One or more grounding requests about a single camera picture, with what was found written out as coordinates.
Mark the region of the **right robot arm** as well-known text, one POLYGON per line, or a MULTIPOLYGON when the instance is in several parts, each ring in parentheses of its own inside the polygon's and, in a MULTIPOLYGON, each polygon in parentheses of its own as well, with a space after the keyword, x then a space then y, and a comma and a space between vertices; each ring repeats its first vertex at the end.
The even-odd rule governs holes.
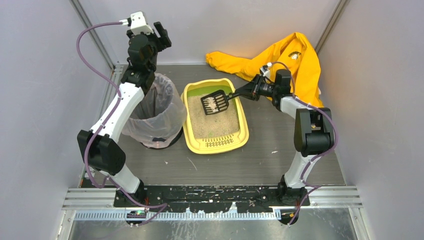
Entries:
POLYGON ((261 96, 269 97, 276 109, 295 120, 296 153, 277 185, 276 198, 280 202, 300 200, 307 195, 307 178, 312 168, 336 144, 331 110, 304 103, 294 92, 294 79, 287 69, 277 70, 273 83, 268 83, 265 74, 260 73, 235 90, 237 96, 252 101, 258 101, 261 96))

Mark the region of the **cat litter sand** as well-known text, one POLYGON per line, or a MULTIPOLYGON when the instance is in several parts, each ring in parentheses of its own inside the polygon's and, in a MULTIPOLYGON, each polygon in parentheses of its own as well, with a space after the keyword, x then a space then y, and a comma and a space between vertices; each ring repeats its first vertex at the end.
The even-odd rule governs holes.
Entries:
POLYGON ((222 137, 240 130, 238 111, 233 102, 229 103, 226 111, 205 115, 201 97, 203 95, 189 96, 187 98, 188 114, 195 138, 222 137))

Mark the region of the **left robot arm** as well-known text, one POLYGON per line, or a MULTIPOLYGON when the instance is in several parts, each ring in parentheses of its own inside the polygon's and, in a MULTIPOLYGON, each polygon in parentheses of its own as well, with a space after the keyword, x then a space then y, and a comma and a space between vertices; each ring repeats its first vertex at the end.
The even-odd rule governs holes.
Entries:
POLYGON ((128 199, 141 203, 146 198, 144 183, 136 177, 126 165, 126 155, 118 146, 122 129, 131 113, 150 91, 154 80, 161 77, 156 74, 157 55, 170 48, 172 42, 162 23, 154 22, 154 28, 147 23, 138 26, 135 19, 127 18, 118 22, 93 25, 80 33, 76 41, 77 53, 84 64, 115 88, 116 95, 103 116, 89 130, 81 130, 77 135, 85 169, 90 168, 105 174, 105 179, 113 182, 128 199), (90 65, 80 50, 81 38, 87 32, 109 25, 129 26, 128 55, 130 67, 124 72, 121 84, 90 65))

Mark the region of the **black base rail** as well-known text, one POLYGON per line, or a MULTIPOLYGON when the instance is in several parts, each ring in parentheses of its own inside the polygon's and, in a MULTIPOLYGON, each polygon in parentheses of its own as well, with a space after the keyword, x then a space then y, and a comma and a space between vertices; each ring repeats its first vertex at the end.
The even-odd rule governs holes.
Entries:
POLYGON ((309 206, 305 187, 278 185, 147 185, 125 195, 117 190, 114 207, 146 205, 152 213, 228 213, 235 206, 238 214, 270 213, 274 207, 288 207, 283 219, 289 221, 299 207, 309 206))

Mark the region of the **white litter clump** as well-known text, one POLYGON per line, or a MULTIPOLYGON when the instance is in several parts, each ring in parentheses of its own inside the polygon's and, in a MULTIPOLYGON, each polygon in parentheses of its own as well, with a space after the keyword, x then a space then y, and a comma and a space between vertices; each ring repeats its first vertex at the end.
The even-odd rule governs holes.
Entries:
POLYGON ((203 106, 205 107, 207 112, 216 112, 217 109, 217 102, 214 97, 207 97, 202 100, 203 106))

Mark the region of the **bin with pink bag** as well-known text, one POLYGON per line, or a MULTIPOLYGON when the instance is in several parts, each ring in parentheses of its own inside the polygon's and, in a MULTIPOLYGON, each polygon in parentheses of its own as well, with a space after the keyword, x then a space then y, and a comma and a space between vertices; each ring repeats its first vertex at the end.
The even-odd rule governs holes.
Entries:
POLYGON ((165 149, 181 137, 187 114, 171 79, 156 73, 149 92, 136 105, 121 133, 146 148, 165 149))

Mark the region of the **yellow green litter box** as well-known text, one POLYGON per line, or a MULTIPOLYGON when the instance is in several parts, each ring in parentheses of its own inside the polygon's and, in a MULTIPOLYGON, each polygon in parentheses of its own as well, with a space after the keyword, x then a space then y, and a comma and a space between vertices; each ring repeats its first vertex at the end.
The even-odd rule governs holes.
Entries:
POLYGON ((206 96, 217 90, 224 90, 226 94, 233 93, 236 89, 233 83, 227 78, 208 79, 194 83, 189 83, 184 88, 180 98, 187 110, 187 118, 183 124, 183 132, 187 147, 196 154, 210 155, 219 154, 242 147, 249 139, 249 128, 244 109, 239 98, 229 101, 234 104, 237 109, 239 131, 225 136, 212 138, 195 138, 191 126, 188 97, 203 95, 206 96))

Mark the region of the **yellow sweatshirt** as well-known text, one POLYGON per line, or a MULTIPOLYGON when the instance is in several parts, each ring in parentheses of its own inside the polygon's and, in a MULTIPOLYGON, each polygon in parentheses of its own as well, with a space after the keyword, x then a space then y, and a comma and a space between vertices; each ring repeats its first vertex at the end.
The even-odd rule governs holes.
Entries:
POLYGON ((218 71, 234 74, 248 82, 259 74, 260 67, 281 62, 289 68, 294 78, 295 95, 307 104, 318 108, 324 106, 319 89, 320 61, 314 47, 300 32, 286 36, 252 59, 214 51, 205 55, 205 61, 218 71))

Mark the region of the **black litter scoop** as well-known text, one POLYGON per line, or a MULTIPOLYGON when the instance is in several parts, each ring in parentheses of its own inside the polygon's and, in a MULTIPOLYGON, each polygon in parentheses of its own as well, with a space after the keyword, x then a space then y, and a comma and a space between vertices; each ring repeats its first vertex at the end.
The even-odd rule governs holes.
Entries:
POLYGON ((230 100, 238 97, 240 94, 230 92, 226 94, 224 90, 219 89, 200 98, 200 102, 206 116, 222 113, 229 108, 230 100))

